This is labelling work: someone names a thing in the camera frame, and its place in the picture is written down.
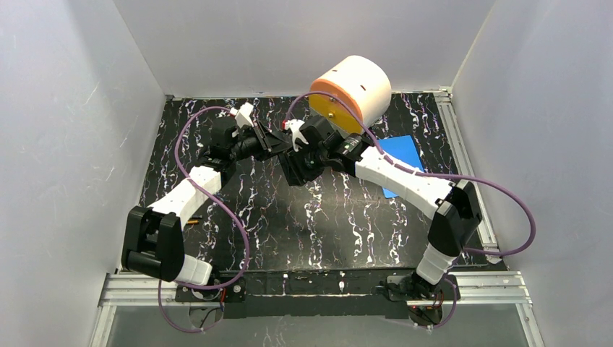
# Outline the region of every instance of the gray wall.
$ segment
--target gray wall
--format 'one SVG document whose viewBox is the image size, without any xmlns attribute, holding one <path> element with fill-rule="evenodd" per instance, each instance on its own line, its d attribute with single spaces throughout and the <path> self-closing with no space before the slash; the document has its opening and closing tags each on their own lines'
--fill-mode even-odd
<svg viewBox="0 0 613 347">
<path fill-rule="evenodd" d="M 296 95 L 351 54 L 450 85 L 494 0 L 115 0 L 165 94 Z"/>
<path fill-rule="evenodd" d="M 454 88 L 478 175 L 515 190 L 538 234 L 509 257 L 548 346 L 613 341 L 613 3 L 498 1 Z M 525 217 L 486 192 L 502 248 Z"/>
<path fill-rule="evenodd" d="M 0 10 L 0 345 L 86 346 L 163 94 L 112 0 Z"/>
</svg>

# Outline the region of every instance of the white wall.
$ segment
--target white wall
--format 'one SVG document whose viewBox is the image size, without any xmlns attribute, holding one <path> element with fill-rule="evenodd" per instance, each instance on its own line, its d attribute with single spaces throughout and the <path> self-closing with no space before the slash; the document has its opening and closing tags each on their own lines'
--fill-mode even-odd
<svg viewBox="0 0 613 347">
<path fill-rule="evenodd" d="M 86 346 L 164 97 L 112 0 L 0 7 L 0 345 Z"/>
<path fill-rule="evenodd" d="M 538 226 L 507 258 L 548 346 L 613 341 L 613 2 L 498 1 L 453 90 L 478 175 L 515 190 Z M 487 192 L 503 249 L 527 237 Z"/>
<path fill-rule="evenodd" d="M 165 94 L 296 95 L 351 54 L 450 85 L 494 0 L 115 0 Z"/>
</svg>

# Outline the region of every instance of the blue board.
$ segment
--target blue board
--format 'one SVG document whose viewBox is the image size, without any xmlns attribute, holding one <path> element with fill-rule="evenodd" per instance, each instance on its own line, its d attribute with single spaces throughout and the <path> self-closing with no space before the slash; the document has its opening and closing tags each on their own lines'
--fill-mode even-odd
<svg viewBox="0 0 613 347">
<path fill-rule="evenodd" d="M 383 150 L 388 152 L 391 156 L 407 163 L 410 166 L 419 168 L 419 170 L 424 170 L 421 160 L 419 160 L 417 148 L 415 148 L 415 143 L 410 135 L 379 140 L 379 143 L 381 144 L 381 148 L 383 148 Z M 385 188 L 383 189 L 383 195 L 388 199 L 398 196 L 398 194 Z"/>
</svg>

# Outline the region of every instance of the marble pattern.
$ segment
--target marble pattern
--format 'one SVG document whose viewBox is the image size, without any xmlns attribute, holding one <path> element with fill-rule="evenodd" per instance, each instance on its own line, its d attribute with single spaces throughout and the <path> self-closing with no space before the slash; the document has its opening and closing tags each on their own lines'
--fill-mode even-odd
<svg viewBox="0 0 613 347">
<path fill-rule="evenodd" d="M 149 205 L 182 179 L 172 156 L 178 131 L 188 117 L 206 106 L 255 105 L 254 117 L 278 129 L 293 98 L 170 100 L 166 103 L 142 190 Z M 308 114 L 308 104 L 297 108 Z M 216 112 L 202 115 L 188 129 L 181 146 L 190 168 L 209 136 Z M 424 169 L 455 173 L 450 146 L 431 93 L 394 94 L 385 115 L 372 127 L 379 138 L 412 135 Z M 249 233 L 249 269 L 316 270 L 358 267 L 416 267 L 427 245 L 429 221 L 400 198 L 385 199 L 379 186 L 343 173 L 325 171 L 303 187 L 289 187 L 276 158 L 237 165 L 236 174 L 218 195 L 244 222 Z M 201 223 L 187 226 L 187 254 L 222 270 L 241 266 L 244 245 L 238 228 L 215 204 L 196 213 Z M 471 247 L 480 247 L 475 235 Z M 485 264 L 483 257 L 460 263 Z"/>
</svg>

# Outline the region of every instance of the orange and white cylinder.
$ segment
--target orange and white cylinder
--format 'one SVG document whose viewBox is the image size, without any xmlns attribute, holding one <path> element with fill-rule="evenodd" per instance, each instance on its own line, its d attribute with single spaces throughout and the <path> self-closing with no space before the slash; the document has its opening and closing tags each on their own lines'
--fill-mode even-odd
<svg viewBox="0 0 613 347">
<path fill-rule="evenodd" d="M 328 92 L 342 100 L 370 127 L 390 106 L 392 86 L 383 70 L 361 56 L 348 56 L 311 84 L 311 91 Z M 323 95 L 309 96 L 310 108 L 328 118 L 346 136 L 364 130 L 339 102 Z"/>
</svg>

